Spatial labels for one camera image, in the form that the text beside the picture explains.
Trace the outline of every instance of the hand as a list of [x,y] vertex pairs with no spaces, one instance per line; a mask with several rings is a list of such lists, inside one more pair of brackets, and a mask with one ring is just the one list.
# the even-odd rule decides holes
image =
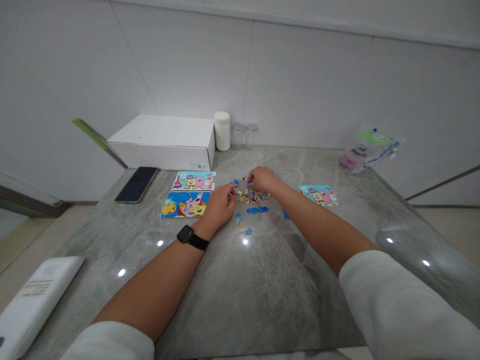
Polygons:
[[210,193],[203,216],[192,226],[196,235],[209,241],[217,229],[232,218],[237,196],[234,188],[237,187],[237,184],[228,183]]
[[248,181],[251,182],[249,187],[265,193],[271,193],[275,186],[281,183],[273,171],[263,166],[257,166],[250,171]]

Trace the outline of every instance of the white box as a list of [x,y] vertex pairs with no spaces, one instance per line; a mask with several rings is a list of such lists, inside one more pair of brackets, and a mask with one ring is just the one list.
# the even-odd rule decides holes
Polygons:
[[129,168],[210,171],[213,119],[139,115],[107,142]]

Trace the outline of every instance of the watch strap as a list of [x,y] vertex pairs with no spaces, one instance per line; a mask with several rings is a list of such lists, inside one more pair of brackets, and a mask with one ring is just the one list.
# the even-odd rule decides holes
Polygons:
[[201,237],[198,237],[195,234],[192,235],[188,243],[193,247],[196,247],[197,249],[200,249],[203,251],[207,250],[207,246],[210,244],[209,241],[203,240]]

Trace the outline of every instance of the black smartwatch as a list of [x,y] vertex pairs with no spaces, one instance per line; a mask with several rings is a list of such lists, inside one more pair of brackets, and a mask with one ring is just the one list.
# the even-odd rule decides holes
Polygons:
[[200,250],[207,250],[207,246],[209,242],[207,240],[203,240],[201,237],[198,237],[194,234],[194,230],[185,225],[182,230],[176,235],[176,238],[180,240],[182,243],[189,243],[190,245],[196,247]]

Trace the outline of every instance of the watch face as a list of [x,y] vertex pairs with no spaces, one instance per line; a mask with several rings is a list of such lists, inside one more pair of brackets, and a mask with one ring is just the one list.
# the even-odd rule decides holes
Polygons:
[[180,232],[178,233],[178,235],[176,237],[182,243],[188,243],[190,238],[192,237],[193,233],[194,233],[194,230],[190,226],[185,225],[183,227],[183,229],[180,230]]

